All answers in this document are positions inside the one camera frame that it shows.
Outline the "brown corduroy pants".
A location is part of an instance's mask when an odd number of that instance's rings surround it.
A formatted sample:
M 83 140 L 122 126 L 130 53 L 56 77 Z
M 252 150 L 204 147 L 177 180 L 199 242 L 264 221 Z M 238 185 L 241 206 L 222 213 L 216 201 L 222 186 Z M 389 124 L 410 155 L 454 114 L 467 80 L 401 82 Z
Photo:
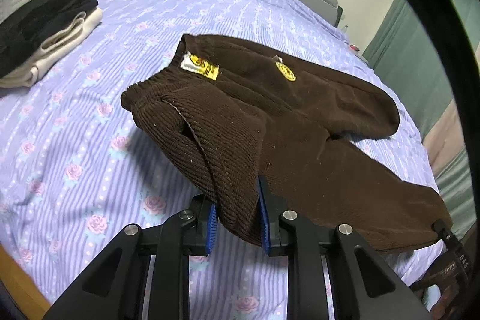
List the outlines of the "brown corduroy pants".
M 261 242 L 259 177 L 290 209 L 324 227 L 348 223 L 384 253 L 434 244 L 433 224 L 452 224 L 433 188 L 352 144 L 394 136 L 400 113 L 347 73 L 249 40 L 185 34 L 170 64 L 121 104 L 249 243 Z

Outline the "beige curtain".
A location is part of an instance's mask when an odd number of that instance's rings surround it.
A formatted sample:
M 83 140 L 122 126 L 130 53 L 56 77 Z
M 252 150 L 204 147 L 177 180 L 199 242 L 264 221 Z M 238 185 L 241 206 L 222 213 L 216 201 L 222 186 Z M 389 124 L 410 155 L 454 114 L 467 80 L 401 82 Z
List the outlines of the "beige curtain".
M 454 99 L 425 136 L 423 146 L 435 176 L 465 148 L 461 121 Z

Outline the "purple floral bed sheet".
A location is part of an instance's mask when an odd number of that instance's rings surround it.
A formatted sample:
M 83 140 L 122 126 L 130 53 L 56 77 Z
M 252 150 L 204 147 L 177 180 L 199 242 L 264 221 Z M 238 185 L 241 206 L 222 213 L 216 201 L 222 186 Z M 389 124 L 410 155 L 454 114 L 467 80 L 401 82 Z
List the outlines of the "purple floral bed sheet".
M 55 301 L 129 223 L 152 227 L 195 193 L 120 103 L 185 33 L 252 40 L 380 79 L 299 0 L 98 0 L 102 23 L 31 88 L 1 92 L 1 245 Z

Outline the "green curtain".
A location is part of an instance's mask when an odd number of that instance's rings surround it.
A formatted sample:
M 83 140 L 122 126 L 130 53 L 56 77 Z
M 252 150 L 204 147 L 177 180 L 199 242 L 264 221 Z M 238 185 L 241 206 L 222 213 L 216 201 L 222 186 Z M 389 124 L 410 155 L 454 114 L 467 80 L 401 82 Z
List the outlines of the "green curtain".
M 375 74 L 400 98 L 423 144 L 454 97 L 439 56 L 406 0 L 393 0 L 364 56 Z M 463 237 L 476 222 L 466 149 L 433 176 L 451 215 L 452 231 Z

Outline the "cream folded garment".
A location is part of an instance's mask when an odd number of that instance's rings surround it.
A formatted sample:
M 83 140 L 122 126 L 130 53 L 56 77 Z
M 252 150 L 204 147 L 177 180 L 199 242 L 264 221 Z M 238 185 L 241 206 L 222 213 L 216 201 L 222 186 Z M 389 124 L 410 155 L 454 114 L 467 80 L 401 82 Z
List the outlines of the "cream folded garment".
M 65 29 L 44 40 L 24 64 L 1 78 L 2 88 L 30 88 L 67 54 L 78 47 L 101 23 L 103 10 L 79 13 Z

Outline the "black folded garment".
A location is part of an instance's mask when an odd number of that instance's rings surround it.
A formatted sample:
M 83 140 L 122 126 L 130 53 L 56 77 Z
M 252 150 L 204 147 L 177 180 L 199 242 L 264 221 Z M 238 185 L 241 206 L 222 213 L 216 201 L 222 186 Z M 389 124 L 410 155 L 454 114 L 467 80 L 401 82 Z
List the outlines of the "black folded garment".
M 27 62 L 41 44 L 66 29 L 80 13 L 89 14 L 97 0 L 30 0 L 1 23 L 1 76 Z

